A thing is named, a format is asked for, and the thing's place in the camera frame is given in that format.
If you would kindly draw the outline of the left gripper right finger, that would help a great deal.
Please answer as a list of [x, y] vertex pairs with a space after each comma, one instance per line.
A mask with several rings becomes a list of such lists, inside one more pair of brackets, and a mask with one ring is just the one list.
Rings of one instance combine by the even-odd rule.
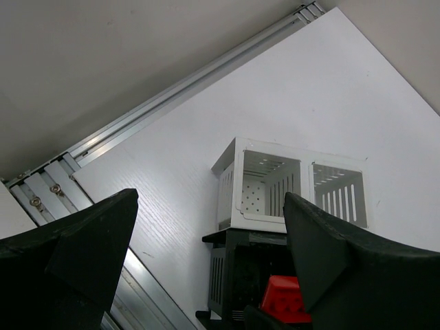
[[438, 329], [439, 254], [341, 220], [294, 193], [283, 207], [314, 329]]

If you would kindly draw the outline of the red lego plate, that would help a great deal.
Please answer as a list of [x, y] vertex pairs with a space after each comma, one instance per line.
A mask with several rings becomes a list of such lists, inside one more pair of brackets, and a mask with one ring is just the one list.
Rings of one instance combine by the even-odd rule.
[[270, 276], [260, 309], [286, 324], [311, 323], [305, 311], [298, 278], [295, 276]]

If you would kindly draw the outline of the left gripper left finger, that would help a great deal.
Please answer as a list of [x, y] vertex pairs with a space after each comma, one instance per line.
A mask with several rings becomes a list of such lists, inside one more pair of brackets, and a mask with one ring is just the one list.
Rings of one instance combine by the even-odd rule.
[[138, 213], [116, 194], [1, 240], [2, 329], [99, 329], [113, 303]]

